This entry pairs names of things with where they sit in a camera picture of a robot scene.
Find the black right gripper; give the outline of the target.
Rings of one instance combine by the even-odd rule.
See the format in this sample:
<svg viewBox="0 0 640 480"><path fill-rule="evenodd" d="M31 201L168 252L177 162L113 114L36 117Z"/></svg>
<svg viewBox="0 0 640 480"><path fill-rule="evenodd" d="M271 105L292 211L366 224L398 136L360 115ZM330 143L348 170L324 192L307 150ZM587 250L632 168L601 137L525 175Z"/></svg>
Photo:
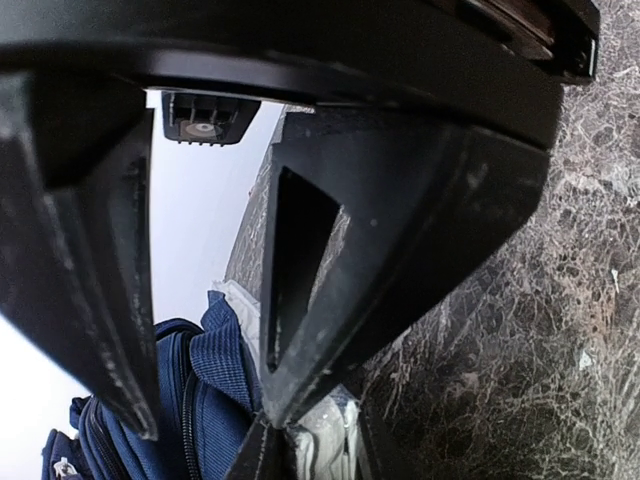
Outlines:
<svg viewBox="0 0 640 480"><path fill-rule="evenodd" d="M146 88L433 111L553 144L596 75L591 1L5 1L1 65Z"/></svg>

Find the navy blue student backpack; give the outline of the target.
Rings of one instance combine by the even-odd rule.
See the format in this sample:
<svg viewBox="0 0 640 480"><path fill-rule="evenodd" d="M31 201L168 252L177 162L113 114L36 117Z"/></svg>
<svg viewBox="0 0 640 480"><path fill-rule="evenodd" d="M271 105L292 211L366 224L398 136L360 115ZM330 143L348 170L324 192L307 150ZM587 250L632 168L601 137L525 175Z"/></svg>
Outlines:
<svg viewBox="0 0 640 480"><path fill-rule="evenodd" d="M44 479L223 479L260 408L260 386L239 319L211 290L200 323L155 326L159 437L145 440L95 396L70 405L75 437L52 430Z"/></svg>

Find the blue card packet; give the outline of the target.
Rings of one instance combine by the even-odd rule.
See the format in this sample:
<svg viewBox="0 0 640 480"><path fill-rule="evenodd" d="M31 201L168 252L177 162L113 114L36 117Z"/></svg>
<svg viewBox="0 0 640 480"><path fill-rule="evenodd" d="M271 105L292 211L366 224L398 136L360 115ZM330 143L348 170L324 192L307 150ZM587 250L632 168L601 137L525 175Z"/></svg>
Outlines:
<svg viewBox="0 0 640 480"><path fill-rule="evenodd" d="M252 372L259 372L260 303L233 280L215 281L237 316ZM286 430L295 450L299 479L354 479L357 476L359 401L342 385L334 388Z"/></svg>

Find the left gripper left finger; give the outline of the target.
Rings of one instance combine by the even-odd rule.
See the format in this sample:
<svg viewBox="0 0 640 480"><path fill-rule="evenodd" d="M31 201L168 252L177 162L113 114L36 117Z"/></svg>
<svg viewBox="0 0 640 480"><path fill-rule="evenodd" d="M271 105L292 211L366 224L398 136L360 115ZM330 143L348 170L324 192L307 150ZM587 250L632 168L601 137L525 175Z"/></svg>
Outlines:
<svg viewBox="0 0 640 480"><path fill-rule="evenodd" d="M255 416L226 480L297 479L294 450L264 412Z"/></svg>

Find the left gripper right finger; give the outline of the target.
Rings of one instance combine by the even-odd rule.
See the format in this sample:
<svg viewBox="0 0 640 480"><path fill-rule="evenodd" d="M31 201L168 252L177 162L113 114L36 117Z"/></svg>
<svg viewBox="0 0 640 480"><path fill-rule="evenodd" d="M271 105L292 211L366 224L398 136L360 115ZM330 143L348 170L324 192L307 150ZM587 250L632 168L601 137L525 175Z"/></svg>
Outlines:
<svg viewBox="0 0 640 480"><path fill-rule="evenodd" d="M415 469L375 406L362 403L358 418L356 479L414 479Z"/></svg>

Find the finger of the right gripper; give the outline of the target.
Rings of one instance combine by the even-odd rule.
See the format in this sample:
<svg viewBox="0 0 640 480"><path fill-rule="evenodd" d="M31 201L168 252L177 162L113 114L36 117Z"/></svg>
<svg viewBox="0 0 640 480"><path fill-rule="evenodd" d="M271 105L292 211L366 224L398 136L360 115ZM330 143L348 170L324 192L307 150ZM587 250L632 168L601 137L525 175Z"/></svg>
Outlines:
<svg viewBox="0 0 640 480"><path fill-rule="evenodd" d="M261 287L272 425L299 420L499 249L548 167L545 149L440 116L287 114Z"/></svg>
<svg viewBox="0 0 640 480"><path fill-rule="evenodd" d="M144 439L159 435L145 93L1 77L1 312Z"/></svg>

